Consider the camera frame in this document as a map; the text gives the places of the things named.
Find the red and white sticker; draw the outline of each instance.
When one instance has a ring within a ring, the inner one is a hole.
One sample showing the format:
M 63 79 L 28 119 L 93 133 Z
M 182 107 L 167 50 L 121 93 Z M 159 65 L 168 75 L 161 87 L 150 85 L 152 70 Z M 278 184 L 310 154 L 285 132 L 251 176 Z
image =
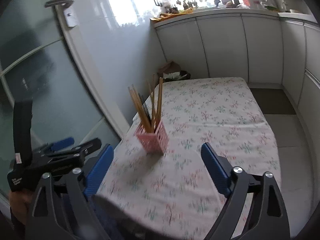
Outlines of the red and white sticker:
M 16 163 L 17 164 L 21 164 L 22 163 L 20 153 L 16 153 Z

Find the floral tablecloth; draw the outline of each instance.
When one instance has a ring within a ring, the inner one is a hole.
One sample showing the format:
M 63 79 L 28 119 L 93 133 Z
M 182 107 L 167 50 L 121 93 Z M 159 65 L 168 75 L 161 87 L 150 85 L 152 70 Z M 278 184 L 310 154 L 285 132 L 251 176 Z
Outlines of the floral tablecloth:
M 164 83 L 162 104 L 165 155 L 145 153 L 133 135 L 136 118 L 97 193 L 128 217 L 166 236 L 204 239 L 225 203 L 200 156 L 205 142 L 248 173 L 271 171 L 280 186 L 274 134 L 242 78 Z M 234 236 L 242 231 L 249 201 Z

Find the kitchen cabinet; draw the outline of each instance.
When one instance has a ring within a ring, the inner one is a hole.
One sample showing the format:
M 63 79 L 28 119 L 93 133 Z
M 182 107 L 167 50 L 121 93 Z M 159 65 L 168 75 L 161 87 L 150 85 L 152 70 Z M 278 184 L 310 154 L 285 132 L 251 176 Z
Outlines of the kitchen cabinet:
M 302 22 L 284 20 L 281 22 L 284 45 L 283 86 L 298 104 L 302 87 L 306 41 Z
M 320 28 L 305 24 L 307 38 L 306 68 L 320 80 Z
M 242 77 L 248 81 L 248 57 L 240 15 L 197 19 L 210 77 Z
M 208 78 L 204 48 L 195 19 L 179 21 L 157 28 L 167 60 L 178 63 L 192 79 Z
M 281 84 L 283 46 L 278 18 L 243 17 L 247 39 L 249 82 Z
M 301 98 L 299 102 L 299 111 L 303 117 L 303 120 L 308 127 L 308 131 L 313 143 L 313 149 L 315 152 L 313 163 L 315 182 L 320 181 L 320 85 L 319 81 L 306 72 L 303 88 L 301 92 Z M 316 195 L 319 198 L 320 188 L 315 184 Z

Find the glass door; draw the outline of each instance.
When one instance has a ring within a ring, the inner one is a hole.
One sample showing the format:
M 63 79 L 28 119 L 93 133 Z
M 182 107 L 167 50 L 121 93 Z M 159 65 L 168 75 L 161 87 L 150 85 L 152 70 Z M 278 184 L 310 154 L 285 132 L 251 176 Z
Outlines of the glass door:
M 120 138 L 98 109 L 77 71 L 49 0 L 12 0 L 0 17 L 0 193 L 9 191 L 14 157 L 15 100 L 33 98 L 32 146 L 69 136 L 75 144 Z

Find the human hand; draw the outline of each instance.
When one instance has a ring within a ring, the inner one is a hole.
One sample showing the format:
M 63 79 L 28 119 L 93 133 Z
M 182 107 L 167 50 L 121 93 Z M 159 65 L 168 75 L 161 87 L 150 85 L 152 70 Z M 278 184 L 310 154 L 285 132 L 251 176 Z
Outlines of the human hand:
M 27 223 L 28 209 L 32 201 L 33 192 L 28 189 L 9 191 L 9 203 L 12 214 L 22 223 Z

